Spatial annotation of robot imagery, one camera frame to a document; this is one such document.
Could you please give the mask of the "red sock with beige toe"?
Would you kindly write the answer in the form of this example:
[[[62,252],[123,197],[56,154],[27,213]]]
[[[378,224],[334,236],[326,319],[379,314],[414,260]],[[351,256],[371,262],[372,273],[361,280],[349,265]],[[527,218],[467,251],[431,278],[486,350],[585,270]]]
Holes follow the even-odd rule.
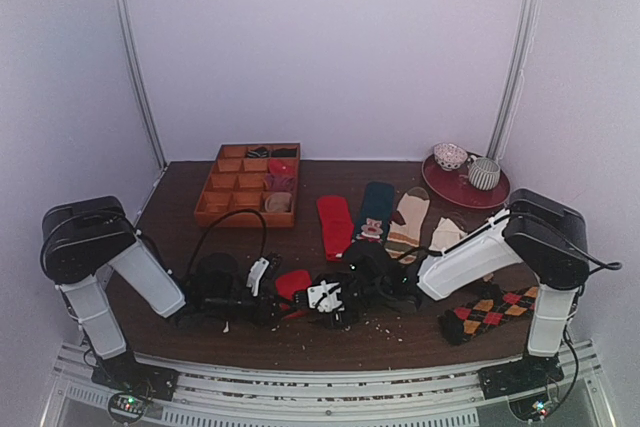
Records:
[[[309,271],[298,269],[280,275],[275,280],[275,287],[279,296],[293,301],[294,294],[298,291],[305,290],[311,286],[311,276]],[[306,315],[305,311],[296,311],[300,313],[300,317]]]

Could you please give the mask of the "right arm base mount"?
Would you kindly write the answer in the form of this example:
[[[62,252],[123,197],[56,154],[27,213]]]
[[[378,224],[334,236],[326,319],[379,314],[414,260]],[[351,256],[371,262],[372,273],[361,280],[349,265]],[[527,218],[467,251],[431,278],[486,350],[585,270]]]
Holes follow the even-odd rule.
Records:
[[[486,400],[508,399],[511,413],[526,422],[542,421],[554,406],[549,387],[564,379],[558,355],[537,357],[525,354],[521,359],[478,371]]]

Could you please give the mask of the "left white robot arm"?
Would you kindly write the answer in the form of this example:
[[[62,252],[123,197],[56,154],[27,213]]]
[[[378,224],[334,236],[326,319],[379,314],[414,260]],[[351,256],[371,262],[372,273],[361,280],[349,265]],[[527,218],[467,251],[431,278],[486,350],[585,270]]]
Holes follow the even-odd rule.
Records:
[[[114,196],[49,209],[42,235],[41,270],[61,293],[95,357],[106,361],[106,376],[123,391],[137,389],[144,371],[125,354],[131,347],[98,276],[104,268],[117,273],[156,315],[181,328],[236,318],[274,325],[295,311],[271,280],[279,256],[262,254],[239,280],[234,258],[216,253],[200,265],[188,264],[178,278]]]

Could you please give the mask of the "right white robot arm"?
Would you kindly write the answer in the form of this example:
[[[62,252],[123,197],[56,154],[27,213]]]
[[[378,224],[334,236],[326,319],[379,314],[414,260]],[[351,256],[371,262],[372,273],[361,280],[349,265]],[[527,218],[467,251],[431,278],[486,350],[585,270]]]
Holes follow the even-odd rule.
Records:
[[[485,309],[468,307],[450,331],[457,340],[515,308],[532,310],[527,355],[512,370],[513,380],[526,389],[550,373],[550,358],[559,351],[575,299],[590,275],[583,216],[528,189],[516,190],[505,208],[453,246],[427,251],[409,264],[369,240],[351,243],[342,260],[348,271],[297,291],[294,304],[346,325],[354,312],[374,302],[413,312],[505,267],[526,265],[537,280],[533,294],[502,294]]]

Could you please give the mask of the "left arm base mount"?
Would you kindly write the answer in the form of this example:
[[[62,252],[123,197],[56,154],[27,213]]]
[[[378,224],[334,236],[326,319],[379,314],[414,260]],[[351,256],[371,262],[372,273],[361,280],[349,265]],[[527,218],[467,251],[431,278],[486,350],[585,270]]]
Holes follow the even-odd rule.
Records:
[[[157,400],[171,401],[179,372],[174,369],[141,364],[122,378],[93,368],[91,381],[114,390],[107,400],[107,413],[117,423],[130,425],[151,412]]]

